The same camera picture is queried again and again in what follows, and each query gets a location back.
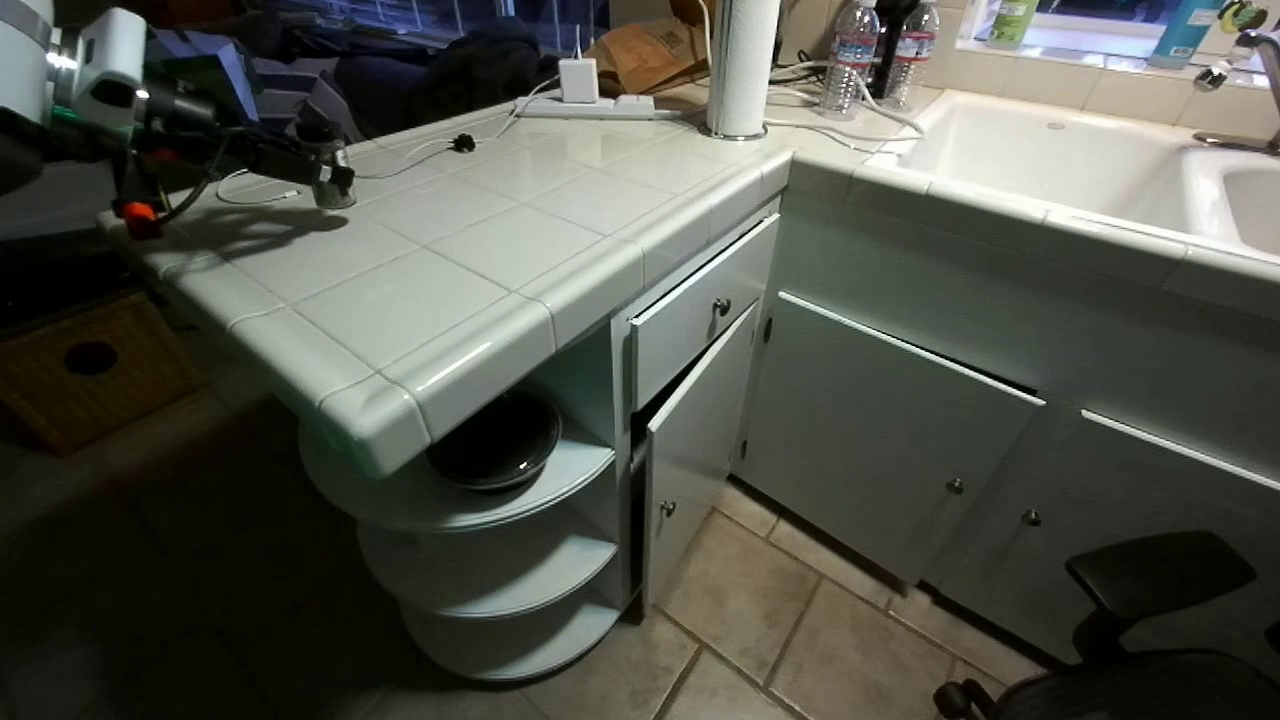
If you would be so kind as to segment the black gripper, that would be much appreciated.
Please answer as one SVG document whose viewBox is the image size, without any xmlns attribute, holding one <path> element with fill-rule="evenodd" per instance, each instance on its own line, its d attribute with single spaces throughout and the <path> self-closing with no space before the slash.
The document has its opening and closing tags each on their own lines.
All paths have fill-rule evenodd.
<svg viewBox="0 0 1280 720">
<path fill-rule="evenodd" d="M 286 130 L 241 121 L 212 99 L 152 89 L 140 111 L 140 158 L 160 167 L 187 167 L 201 180 L 257 174 L 317 185 L 326 159 L 343 159 L 343 146 L 306 139 Z"/>
</svg>

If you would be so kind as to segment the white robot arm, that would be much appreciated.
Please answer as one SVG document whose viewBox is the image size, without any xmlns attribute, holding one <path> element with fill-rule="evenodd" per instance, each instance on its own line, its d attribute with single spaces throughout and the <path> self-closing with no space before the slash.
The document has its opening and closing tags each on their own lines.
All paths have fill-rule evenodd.
<svg viewBox="0 0 1280 720">
<path fill-rule="evenodd" d="M 108 165 L 121 200 L 234 174 L 306 185 L 322 206 L 352 187 L 336 132 L 270 126 L 234 35 L 152 28 L 132 9 L 61 28 L 52 0 L 0 0 L 0 187 L 64 159 Z"/>
</svg>

